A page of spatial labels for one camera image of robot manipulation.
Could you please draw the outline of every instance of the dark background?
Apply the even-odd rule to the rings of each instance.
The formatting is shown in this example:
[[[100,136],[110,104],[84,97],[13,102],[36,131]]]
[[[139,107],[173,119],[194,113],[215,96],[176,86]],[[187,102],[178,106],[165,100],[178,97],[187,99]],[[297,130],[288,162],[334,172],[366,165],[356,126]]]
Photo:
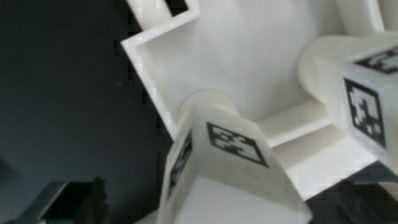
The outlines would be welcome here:
[[[139,32],[126,0],[0,1],[0,223],[52,181],[96,176],[114,223],[157,208],[171,137],[119,45]]]

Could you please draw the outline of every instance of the white plastic part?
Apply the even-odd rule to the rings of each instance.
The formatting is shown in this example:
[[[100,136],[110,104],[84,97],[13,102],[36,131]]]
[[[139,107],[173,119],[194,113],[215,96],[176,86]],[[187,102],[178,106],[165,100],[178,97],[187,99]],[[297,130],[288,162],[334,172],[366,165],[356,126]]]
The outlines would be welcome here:
[[[171,21],[173,15],[164,0],[128,0],[128,4],[142,30],[151,29]]]
[[[393,158],[396,150],[380,151],[380,146],[350,126],[341,81],[352,78],[364,85],[366,80],[370,83],[379,80],[372,75],[361,77],[366,69],[352,66],[352,62],[386,50],[398,38],[384,33],[379,4],[372,0],[341,0],[341,13],[331,0],[251,0],[242,4],[235,0],[187,0],[187,4],[190,10],[123,42],[176,140],[167,164],[174,164],[190,127],[205,131],[205,127],[196,126],[199,120],[217,117],[213,122],[226,127],[233,125],[235,132],[261,142],[265,158],[276,161],[279,176],[288,174],[292,188],[299,190],[300,204],[377,159],[389,167],[395,166],[391,161],[398,161]],[[329,36],[313,42],[325,34],[343,32],[340,15],[354,36]],[[396,81],[391,77],[389,82],[379,80],[372,87],[393,102]],[[393,137],[398,133],[396,107],[398,104],[388,105],[384,116],[391,121],[386,133],[393,149],[398,141]],[[196,147],[212,150],[206,144]],[[197,202],[192,204],[196,197],[190,193],[215,186],[206,178],[197,181],[199,176],[210,177],[215,173],[210,179],[222,180],[219,182],[244,191],[244,185],[261,184],[261,179],[252,176],[238,179],[236,174],[247,172],[244,165],[229,175],[228,168],[233,169],[236,160],[224,162],[222,156],[215,159],[206,153],[199,155],[194,154],[192,158],[203,162],[187,166],[180,181],[185,185],[176,187],[181,192],[173,201],[162,198],[160,217],[169,223],[176,214],[189,214],[190,208],[199,206]],[[206,175],[199,175],[199,170],[208,170]],[[238,180],[245,180],[245,184],[236,184]]]
[[[347,34],[368,36],[384,32],[379,0],[338,0]]]
[[[398,31],[398,1],[380,0],[386,30]]]
[[[189,11],[123,46],[173,138],[192,93],[222,92],[242,116],[263,120],[304,103],[297,60],[311,41],[343,27],[331,0],[187,0]]]
[[[311,212],[256,123],[238,116],[221,93],[197,92],[189,101],[157,223],[308,224]]]
[[[304,54],[300,73],[334,125],[398,173],[398,34],[322,38]]]

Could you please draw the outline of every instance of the black square pattern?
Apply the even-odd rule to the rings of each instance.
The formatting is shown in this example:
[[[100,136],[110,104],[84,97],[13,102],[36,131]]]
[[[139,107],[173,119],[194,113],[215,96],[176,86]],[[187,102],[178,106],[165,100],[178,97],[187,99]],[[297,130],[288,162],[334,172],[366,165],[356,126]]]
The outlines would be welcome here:
[[[377,92],[345,79],[347,96],[352,112],[352,124],[373,141],[386,148],[382,107]]]
[[[187,139],[185,139],[183,148],[181,148],[181,151],[180,151],[178,159],[176,159],[173,170],[171,170],[169,196],[171,196],[171,193],[173,193],[173,189],[178,185],[178,180],[180,180],[181,172],[183,172],[183,169],[185,169],[187,161],[189,161],[189,158],[190,158],[190,154],[192,154],[192,132],[190,132],[190,134],[187,136]]]
[[[233,155],[268,167],[256,141],[233,131],[208,123],[212,145]]]
[[[372,57],[364,58],[359,62],[356,62],[357,65],[366,67],[368,69],[373,69],[382,74],[391,75],[398,72],[398,47],[395,47],[391,50],[384,51]]]

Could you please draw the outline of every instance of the black object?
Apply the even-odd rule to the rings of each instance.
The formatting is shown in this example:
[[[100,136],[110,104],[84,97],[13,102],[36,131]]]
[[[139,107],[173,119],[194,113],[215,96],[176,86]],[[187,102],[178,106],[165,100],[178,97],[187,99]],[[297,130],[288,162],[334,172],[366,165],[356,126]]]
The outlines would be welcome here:
[[[185,0],[165,0],[165,3],[171,9],[173,16],[180,15],[189,10]]]
[[[354,224],[398,224],[398,202],[379,184],[341,184],[340,206]]]
[[[268,167],[265,157],[258,148],[258,143],[251,138],[247,138],[244,135],[240,135],[212,123],[208,123],[208,135],[212,145],[221,150]]]
[[[109,206],[105,200],[105,181],[100,178],[93,183],[69,183],[43,215],[46,223],[107,223]]]

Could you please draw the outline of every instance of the white block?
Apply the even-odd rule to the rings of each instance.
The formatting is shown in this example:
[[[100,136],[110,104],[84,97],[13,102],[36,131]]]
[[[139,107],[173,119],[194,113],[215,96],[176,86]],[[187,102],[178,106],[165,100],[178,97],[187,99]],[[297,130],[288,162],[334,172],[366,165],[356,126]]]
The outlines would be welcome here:
[[[212,105],[194,109],[167,158],[157,223],[308,223],[256,123]]]
[[[315,48],[325,46],[324,41],[331,38],[318,40]],[[347,38],[308,56],[313,61],[302,60],[300,66],[313,66],[316,81],[300,75],[304,86],[313,88],[336,126],[398,172],[398,35]]]

